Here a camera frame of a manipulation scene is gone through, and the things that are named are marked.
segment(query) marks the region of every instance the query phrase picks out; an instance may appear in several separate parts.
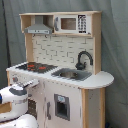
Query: gray curtain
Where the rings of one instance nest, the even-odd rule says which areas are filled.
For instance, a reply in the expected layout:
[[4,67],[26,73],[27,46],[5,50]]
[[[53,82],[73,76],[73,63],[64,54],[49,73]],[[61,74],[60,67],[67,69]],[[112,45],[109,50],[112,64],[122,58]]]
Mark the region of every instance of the gray curtain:
[[5,20],[2,1],[0,0],[0,89],[7,86],[6,68],[8,67],[8,60],[5,34]]
[[106,88],[106,121],[128,128],[128,0],[4,0],[12,65],[26,61],[20,13],[103,11],[102,70],[115,77]]

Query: toy stove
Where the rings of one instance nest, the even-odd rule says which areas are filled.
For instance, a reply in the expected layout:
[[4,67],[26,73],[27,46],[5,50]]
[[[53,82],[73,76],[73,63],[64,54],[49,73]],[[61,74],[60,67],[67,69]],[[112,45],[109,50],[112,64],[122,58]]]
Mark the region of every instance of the toy stove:
[[29,62],[27,64],[18,66],[16,68],[31,71],[31,72],[46,73],[46,72],[48,72],[48,71],[50,71],[56,67],[57,66],[53,66],[53,65]]

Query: white tile backsplash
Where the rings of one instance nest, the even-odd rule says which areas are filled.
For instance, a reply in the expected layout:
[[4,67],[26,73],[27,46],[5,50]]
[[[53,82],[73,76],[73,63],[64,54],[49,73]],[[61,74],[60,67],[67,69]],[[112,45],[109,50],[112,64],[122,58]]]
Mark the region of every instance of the white tile backsplash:
[[[93,38],[56,35],[33,36],[34,61],[37,63],[75,68],[78,54],[86,50],[93,56]],[[82,55],[81,62],[87,63],[86,70],[92,71],[89,58]]]

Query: toy sink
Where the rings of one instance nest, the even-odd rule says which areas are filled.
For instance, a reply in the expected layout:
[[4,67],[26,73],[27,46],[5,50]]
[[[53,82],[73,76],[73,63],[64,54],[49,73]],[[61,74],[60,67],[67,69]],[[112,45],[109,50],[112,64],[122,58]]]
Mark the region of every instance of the toy sink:
[[78,81],[83,81],[88,77],[90,77],[91,75],[92,75],[91,72],[69,69],[69,68],[62,68],[52,73],[52,76],[56,76],[64,79],[78,80]]

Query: knob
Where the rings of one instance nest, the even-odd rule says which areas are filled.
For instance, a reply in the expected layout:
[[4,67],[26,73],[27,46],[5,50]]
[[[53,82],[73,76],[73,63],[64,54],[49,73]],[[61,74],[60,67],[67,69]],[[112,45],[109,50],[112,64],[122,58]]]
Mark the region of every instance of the knob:
[[14,83],[18,82],[18,78],[17,77],[13,77],[13,82]]

